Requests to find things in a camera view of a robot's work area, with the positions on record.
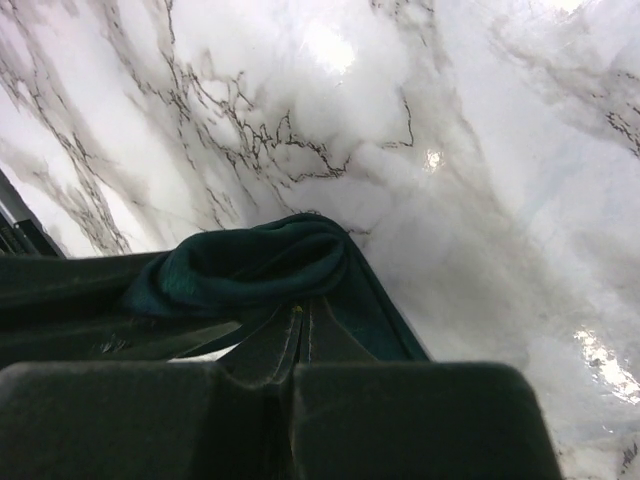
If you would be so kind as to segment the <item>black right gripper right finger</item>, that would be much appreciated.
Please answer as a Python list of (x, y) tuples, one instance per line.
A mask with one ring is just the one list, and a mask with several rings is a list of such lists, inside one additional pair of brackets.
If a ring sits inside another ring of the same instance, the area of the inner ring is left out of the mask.
[(381, 362), (313, 300), (293, 376), (300, 479), (558, 479), (536, 394), (497, 363)]

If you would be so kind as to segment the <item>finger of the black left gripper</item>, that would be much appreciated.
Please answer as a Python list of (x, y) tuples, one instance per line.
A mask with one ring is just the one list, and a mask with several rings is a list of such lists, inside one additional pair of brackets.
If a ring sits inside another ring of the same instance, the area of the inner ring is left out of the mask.
[(154, 254), (1, 258), (1, 364), (170, 360), (225, 348), (235, 319), (158, 318), (120, 300)]

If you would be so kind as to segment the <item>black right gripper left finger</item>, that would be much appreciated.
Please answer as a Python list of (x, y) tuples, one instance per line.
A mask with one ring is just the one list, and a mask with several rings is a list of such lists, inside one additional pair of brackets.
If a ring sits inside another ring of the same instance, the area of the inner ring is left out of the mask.
[(216, 362), (29, 362), (1, 373), (5, 479), (289, 479), (288, 305)]

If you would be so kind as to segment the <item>dark green tie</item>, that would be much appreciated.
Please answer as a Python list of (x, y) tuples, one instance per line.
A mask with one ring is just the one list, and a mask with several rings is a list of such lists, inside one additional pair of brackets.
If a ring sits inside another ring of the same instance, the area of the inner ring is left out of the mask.
[(349, 233), (295, 214), (248, 229), (195, 234), (143, 267), (123, 309), (160, 318), (228, 318), (312, 298), (383, 361), (428, 358)]

